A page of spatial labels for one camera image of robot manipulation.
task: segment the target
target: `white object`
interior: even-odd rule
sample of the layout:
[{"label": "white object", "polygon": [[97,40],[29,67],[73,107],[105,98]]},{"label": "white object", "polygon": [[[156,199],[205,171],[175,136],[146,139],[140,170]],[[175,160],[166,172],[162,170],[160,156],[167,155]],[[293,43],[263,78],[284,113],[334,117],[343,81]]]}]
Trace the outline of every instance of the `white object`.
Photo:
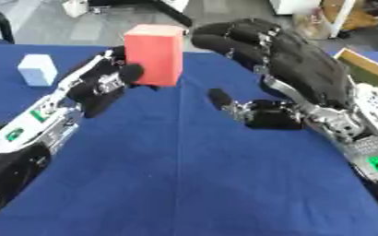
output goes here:
[{"label": "white object", "polygon": [[165,4],[173,7],[175,10],[183,12],[189,0],[162,0]]},{"label": "white object", "polygon": [[47,54],[28,54],[18,65],[18,71],[29,86],[51,86],[57,76],[52,58]]},{"label": "white object", "polygon": [[63,8],[69,17],[78,18],[89,11],[89,3],[87,0],[68,0]]},{"label": "white object", "polygon": [[349,14],[351,13],[352,7],[357,3],[357,0],[346,0],[344,5],[339,11],[336,21],[330,24],[331,38],[336,38],[339,31],[341,30],[344,23],[347,21]]},{"label": "white object", "polygon": [[290,15],[307,9],[317,8],[321,0],[270,0],[278,15]]}]

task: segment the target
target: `robotic hand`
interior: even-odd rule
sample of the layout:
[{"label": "robotic hand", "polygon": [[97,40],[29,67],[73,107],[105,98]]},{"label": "robotic hand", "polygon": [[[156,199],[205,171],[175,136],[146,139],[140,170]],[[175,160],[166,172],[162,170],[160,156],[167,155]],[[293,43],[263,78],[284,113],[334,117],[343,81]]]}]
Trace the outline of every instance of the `robotic hand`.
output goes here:
[{"label": "robotic hand", "polygon": [[143,75],[126,65],[124,47],[93,56],[69,72],[52,94],[37,100],[0,129],[0,209],[50,163],[79,128],[119,99]]},{"label": "robotic hand", "polygon": [[194,31],[195,46],[261,74],[261,89],[282,101],[240,104],[219,88],[209,98],[250,128],[301,129],[326,136],[378,200],[378,88],[356,84],[339,61],[296,32],[262,19],[211,24]]}]

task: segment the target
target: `blue tablecloth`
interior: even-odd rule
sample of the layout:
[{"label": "blue tablecloth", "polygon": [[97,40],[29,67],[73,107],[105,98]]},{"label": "blue tablecloth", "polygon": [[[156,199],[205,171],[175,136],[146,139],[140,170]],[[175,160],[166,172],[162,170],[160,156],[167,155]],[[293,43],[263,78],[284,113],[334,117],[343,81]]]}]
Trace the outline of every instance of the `blue tablecloth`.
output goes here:
[{"label": "blue tablecloth", "polygon": [[[24,84],[24,54],[50,54],[62,75],[100,50],[0,46],[0,123],[52,91]],[[213,108],[210,88],[271,99],[239,65],[187,53],[176,88],[130,89],[84,121],[0,212],[0,236],[378,236],[378,205],[331,144],[249,130]]]}]

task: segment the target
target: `black fingertip pad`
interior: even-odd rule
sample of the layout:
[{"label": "black fingertip pad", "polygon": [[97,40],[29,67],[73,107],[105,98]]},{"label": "black fingertip pad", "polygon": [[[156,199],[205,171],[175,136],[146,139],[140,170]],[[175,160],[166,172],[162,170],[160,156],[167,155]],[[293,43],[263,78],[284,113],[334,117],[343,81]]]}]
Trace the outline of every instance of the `black fingertip pad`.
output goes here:
[{"label": "black fingertip pad", "polygon": [[197,35],[192,38],[192,44],[195,47],[208,49],[223,55],[230,51],[231,46],[233,48],[236,47],[236,43],[232,42],[216,35]]},{"label": "black fingertip pad", "polygon": [[207,96],[218,110],[222,110],[223,106],[229,106],[233,102],[232,98],[220,88],[211,88]]},{"label": "black fingertip pad", "polygon": [[122,81],[127,85],[136,82],[139,78],[143,76],[143,74],[145,74],[145,70],[139,64],[125,65],[119,71],[120,79],[122,79]]},{"label": "black fingertip pad", "polygon": [[125,59],[125,48],[124,46],[118,46],[111,48],[113,50],[113,56],[116,57],[117,60],[124,60]]}]

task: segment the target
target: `cardboard box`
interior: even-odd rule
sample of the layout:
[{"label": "cardboard box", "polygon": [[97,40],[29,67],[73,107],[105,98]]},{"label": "cardboard box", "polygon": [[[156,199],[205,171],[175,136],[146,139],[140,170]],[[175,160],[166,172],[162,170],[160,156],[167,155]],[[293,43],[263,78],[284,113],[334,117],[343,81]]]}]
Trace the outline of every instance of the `cardboard box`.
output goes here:
[{"label": "cardboard box", "polygon": [[351,76],[355,82],[367,83],[378,87],[377,62],[347,48],[337,53],[335,58],[349,67]]}]

